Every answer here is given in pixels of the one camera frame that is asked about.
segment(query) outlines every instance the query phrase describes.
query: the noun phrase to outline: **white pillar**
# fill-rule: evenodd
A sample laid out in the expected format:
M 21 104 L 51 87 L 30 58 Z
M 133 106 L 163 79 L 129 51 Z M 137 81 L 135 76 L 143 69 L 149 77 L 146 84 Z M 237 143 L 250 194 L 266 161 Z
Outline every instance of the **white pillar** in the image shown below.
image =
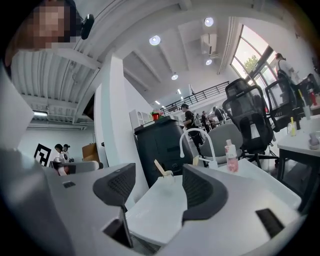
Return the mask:
M 110 52 L 101 68 L 101 121 L 109 166 L 135 163 L 135 186 L 125 204 L 130 209 L 149 189 L 128 112 L 123 61 Z
M 94 94 L 94 135 L 99 160 L 101 163 L 103 163 L 103 167 L 108 167 L 109 165 L 107 161 L 105 147 L 101 145 L 101 143 L 104 142 L 101 116 L 101 90 L 102 85 L 100 84 Z

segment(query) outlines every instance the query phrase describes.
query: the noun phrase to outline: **table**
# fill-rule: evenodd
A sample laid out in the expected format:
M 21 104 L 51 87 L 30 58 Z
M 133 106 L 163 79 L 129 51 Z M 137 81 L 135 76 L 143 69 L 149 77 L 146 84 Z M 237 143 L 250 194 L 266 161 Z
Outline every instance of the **table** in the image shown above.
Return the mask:
M 164 179 L 159 177 L 125 214 L 128 228 L 134 236 L 158 246 L 166 245 L 181 229 L 182 215 L 187 210 L 182 175 L 175 176 L 172 185 L 165 184 Z
M 216 170 L 209 168 L 201 167 L 201 169 L 210 176 L 214 172 L 217 173 Z M 222 175 L 227 173 L 259 181 L 259 187 L 263 187 L 261 186 L 263 184 L 293 210 L 296 210 L 301 203 L 298 195 L 246 159 L 239 161 L 239 171 L 234 174 L 231 174 L 226 166 L 217 170 Z M 187 209 L 182 175 L 175 176 L 175 183 L 171 186 L 163 181 L 164 178 L 159 177 L 147 193 L 125 214 L 128 228 L 134 236 L 158 246 L 166 245 L 179 232 L 182 228 L 183 212 Z M 237 197 L 247 198 L 247 195 L 239 193 Z
M 320 168 L 320 149 L 309 149 L 309 133 L 320 131 L 320 115 L 312 116 L 309 121 L 304 117 L 300 124 L 301 129 L 296 131 L 295 136 L 287 134 L 277 143 L 279 148 L 279 169 L 277 179 L 302 197 L 299 211 L 306 206 L 308 199 L 312 194 Z M 304 193 L 297 191 L 284 181 L 286 159 L 291 159 L 311 167 L 311 174 Z

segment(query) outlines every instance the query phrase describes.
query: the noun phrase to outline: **ceiling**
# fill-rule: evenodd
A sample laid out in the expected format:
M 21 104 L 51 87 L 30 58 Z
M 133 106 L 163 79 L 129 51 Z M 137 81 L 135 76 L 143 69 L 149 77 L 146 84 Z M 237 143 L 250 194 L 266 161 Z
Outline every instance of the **ceiling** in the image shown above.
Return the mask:
M 110 50 L 123 59 L 125 77 L 152 102 L 158 96 L 176 96 L 178 88 L 187 94 L 188 84 L 217 73 L 219 66 L 205 66 L 208 54 L 203 53 L 201 36 L 217 35 L 215 53 L 222 60 L 227 41 L 222 28 L 228 26 L 228 17 L 293 24 L 288 13 L 273 1 L 263 6 L 264 1 L 259 0 L 75 2 L 82 17 L 95 17 L 87 40 L 77 38 L 59 49 L 19 52 L 12 60 L 12 81 L 17 90 L 33 110 L 48 112 L 48 118 L 38 122 L 93 124 L 83 112 L 102 82 L 100 70 Z M 203 26 L 206 17 L 214 18 L 211 28 Z M 148 42 L 154 35 L 161 36 L 158 46 Z M 176 81 L 171 80 L 174 72 L 179 74 Z

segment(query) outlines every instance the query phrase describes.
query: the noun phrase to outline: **railing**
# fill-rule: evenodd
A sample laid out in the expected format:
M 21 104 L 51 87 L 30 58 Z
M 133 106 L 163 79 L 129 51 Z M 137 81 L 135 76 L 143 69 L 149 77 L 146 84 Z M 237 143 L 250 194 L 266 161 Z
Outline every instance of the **railing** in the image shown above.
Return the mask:
M 172 112 L 179 111 L 181 109 L 182 104 L 187 104 L 188 106 L 190 106 L 192 104 L 217 96 L 221 93 L 225 93 L 225 88 L 228 86 L 228 84 L 229 81 L 226 81 L 218 85 L 212 86 L 208 89 L 199 91 L 196 94 L 190 95 L 182 100 L 178 100 L 168 106 L 165 106 L 164 108 L 161 108 L 161 110 L 163 111 L 164 115 L 169 115 Z

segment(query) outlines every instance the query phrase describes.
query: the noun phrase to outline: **wooden stick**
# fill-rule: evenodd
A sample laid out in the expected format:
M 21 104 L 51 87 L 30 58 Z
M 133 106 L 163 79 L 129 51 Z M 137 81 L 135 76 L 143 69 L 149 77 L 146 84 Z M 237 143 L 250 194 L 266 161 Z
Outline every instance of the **wooden stick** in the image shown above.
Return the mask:
M 166 176 L 165 170 L 162 168 L 162 166 L 160 165 L 160 163 L 158 162 L 157 159 L 154 160 L 154 164 L 155 164 L 155 166 L 158 168 L 158 170 L 160 171 L 160 173 L 162 174 L 162 176 Z

